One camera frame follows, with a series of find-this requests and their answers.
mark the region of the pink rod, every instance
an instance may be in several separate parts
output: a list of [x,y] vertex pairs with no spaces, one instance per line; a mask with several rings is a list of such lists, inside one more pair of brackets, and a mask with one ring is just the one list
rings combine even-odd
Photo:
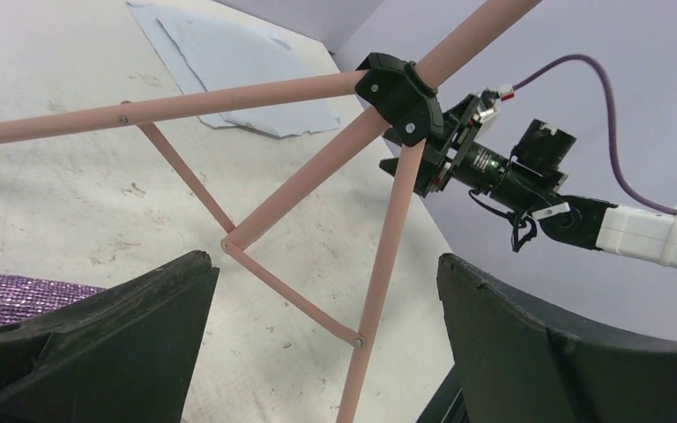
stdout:
[[0,144],[354,93],[364,71],[0,122]]
[[245,254],[242,249],[236,247],[232,242],[229,242],[226,239],[222,240],[222,249],[236,262],[241,264],[242,267],[256,275],[257,278],[263,280],[266,285],[270,286],[271,289],[284,297],[285,300],[294,304],[294,306],[301,310],[302,313],[308,315],[318,324],[323,326],[334,337],[343,339],[349,343],[349,345],[355,345],[357,342],[364,342],[364,339],[355,330],[351,330],[345,325],[339,323],[336,319],[329,316],[308,299],[301,296],[294,289],[289,287],[289,285],[282,282],[279,278],[267,271],[255,260],[250,258],[250,256]]
[[442,85],[539,3],[540,0],[487,0],[419,60],[415,67],[419,78],[433,88]]
[[[420,78],[437,88],[540,0],[487,0],[416,65]],[[259,205],[227,238],[245,250],[302,199],[379,137],[389,124],[368,108],[313,159]]]
[[217,201],[209,193],[203,183],[198,180],[196,175],[190,170],[190,167],[185,163],[185,160],[180,157],[175,148],[167,141],[164,134],[157,128],[154,123],[144,123],[138,125],[138,128],[144,132],[149,141],[152,141],[157,150],[162,154],[162,157],[167,160],[167,163],[180,175],[183,182],[188,185],[193,194],[198,197],[198,200],[204,205],[206,210],[212,214],[217,222],[222,226],[228,234],[234,229],[234,223],[227,216],[227,214],[219,207]]
[[424,144],[424,142],[421,142],[414,147],[404,145],[401,149],[398,169],[391,189],[391,199],[388,202],[388,211],[385,213],[383,231],[380,233],[375,264],[369,277],[367,297],[365,297],[360,320],[359,333],[364,337],[365,342],[360,348],[354,348],[352,353],[352,360],[349,363],[349,372],[344,385],[344,395],[341,397],[341,405],[338,408],[336,421],[339,423],[351,423],[357,411],[361,387],[369,364],[369,355],[372,353],[372,346],[375,344],[385,295],[388,293],[388,285],[391,282],[393,264],[396,262],[398,246],[401,244],[401,235],[404,231],[404,223],[411,203],[413,185],[416,183],[421,155],[424,153]]
[[[487,0],[416,65],[420,78],[429,86],[437,88],[538,3],[539,0]],[[366,342],[353,350],[337,423],[353,422],[359,405],[385,294],[388,292],[413,185],[419,171],[423,144],[414,148],[404,147],[401,152],[360,321],[359,333]]]
[[365,110],[266,198],[226,239],[245,250],[389,126],[375,108]]

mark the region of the white cable tie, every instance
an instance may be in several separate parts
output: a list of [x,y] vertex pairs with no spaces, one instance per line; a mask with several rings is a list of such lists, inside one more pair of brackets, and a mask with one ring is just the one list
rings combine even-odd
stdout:
[[569,213],[571,209],[569,208],[569,203],[559,203],[557,205],[552,205],[551,207],[547,207],[545,209],[533,211],[531,213],[531,217],[533,220],[539,221],[541,219],[545,218],[551,218],[552,216],[556,216],[557,214],[562,214],[562,213]]
[[676,252],[677,246],[677,206],[676,217],[673,219],[673,225],[671,226],[671,231],[668,233],[668,238],[666,239],[666,245],[663,247],[663,252],[660,254],[660,259],[658,264],[661,266],[668,267],[671,264],[671,259],[673,259],[673,253]]

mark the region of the black cable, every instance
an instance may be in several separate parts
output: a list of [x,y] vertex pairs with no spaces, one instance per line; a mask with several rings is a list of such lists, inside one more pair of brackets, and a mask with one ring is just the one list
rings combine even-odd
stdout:
[[[514,252],[520,252],[520,249],[525,245],[526,242],[532,240],[536,237],[538,230],[536,229],[536,222],[528,216],[528,212],[515,213],[513,211],[500,211],[492,207],[491,205],[484,204],[476,198],[479,193],[475,189],[469,189],[468,196],[473,200],[474,203],[480,205],[484,210],[493,213],[500,218],[506,219],[512,226],[512,235],[510,237],[510,245]],[[528,229],[528,232],[521,238],[520,231],[522,229]]]

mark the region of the paper sheet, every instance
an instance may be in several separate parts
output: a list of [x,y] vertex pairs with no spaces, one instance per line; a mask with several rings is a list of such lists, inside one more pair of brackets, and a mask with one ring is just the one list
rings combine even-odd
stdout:
[[[309,77],[290,46],[265,27],[245,27],[155,4],[129,9],[183,93]],[[335,130],[327,100],[199,116],[213,128],[242,126],[274,137]]]

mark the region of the glitter fabric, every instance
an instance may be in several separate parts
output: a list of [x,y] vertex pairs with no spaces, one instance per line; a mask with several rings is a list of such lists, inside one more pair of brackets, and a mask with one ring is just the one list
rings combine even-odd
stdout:
[[48,313],[102,288],[0,274],[0,326]]

